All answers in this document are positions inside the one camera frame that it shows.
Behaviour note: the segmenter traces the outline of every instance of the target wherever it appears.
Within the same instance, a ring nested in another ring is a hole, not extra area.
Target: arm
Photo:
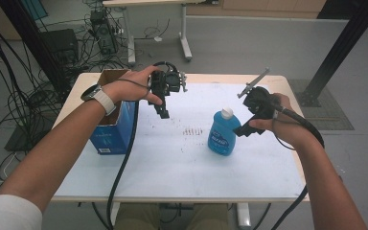
[[[127,72],[121,78],[147,85],[154,70],[158,68],[150,66],[140,72]],[[144,96],[152,103],[162,103],[155,95],[147,95],[145,87],[128,81],[107,84],[103,92],[114,103],[136,101]],[[43,212],[104,115],[104,108],[96,100],[81,104],[31,150],[2,185],[0,195],[23,197]]]
[[[282,106],[291,109],[286,96],[277,96]],[[297,151],[310,194],[315,229],[367,229],[327,153],[309,131],[283,114],[278,120],[252,120],[249,125],[271,131],[274,128],[276,135]]]

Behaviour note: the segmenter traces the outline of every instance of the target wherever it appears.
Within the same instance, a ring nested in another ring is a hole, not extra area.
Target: left arm
[[[140,72],[127,72],[121,78],[147,85],[154,70],[157,67],[149,66]],[[105,85],[103,92],[116,103],[142,99],[147,89],[128,81],[114,81]],[[146,100],[162,103],[151,93]],[[23,197],[43,212],[104,115],[104,108],[96,100],[81,104],[30,151],[2,185],[0,195]]]

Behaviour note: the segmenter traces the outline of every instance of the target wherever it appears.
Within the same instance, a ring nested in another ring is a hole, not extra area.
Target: bottle label
[[[216,147],[224,150],[229,150],[228,141],[225,138],[223,138],[223,136],[216,130],[213,130],[211,132],[211,140],[213,141]]]

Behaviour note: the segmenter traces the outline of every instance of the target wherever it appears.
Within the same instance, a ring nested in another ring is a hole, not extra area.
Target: smartwatch
[[[111,114],[113,110],[115,110],[116,108],[115,104],[112,102],[109,96],[107,96],[103,92],[103,89],[101,88],[100,84],[94,84],[91,87],[89,87],[87,90],[85,90],[85,92],[83,92],[81,95],[81,99],[85,102],[92,100],[92,99],[97,100],[105,109],[106,111],[105,116],[108,116],[109,114]]]

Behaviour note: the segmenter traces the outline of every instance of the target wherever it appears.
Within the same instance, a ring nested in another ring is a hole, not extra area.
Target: black metal post
[[[301,106],[320,106],[317,99],[321,91],[367,28],[368,0],[362,1],[304,92],[296,94]]]
[[[65,78],[59,63],[41,40],[35,21],[24,8],[21,0],[0,0],[0,7],[13,24],[43,72],[58,93],[59,100],[65,102],[71,91],[70,82]]]

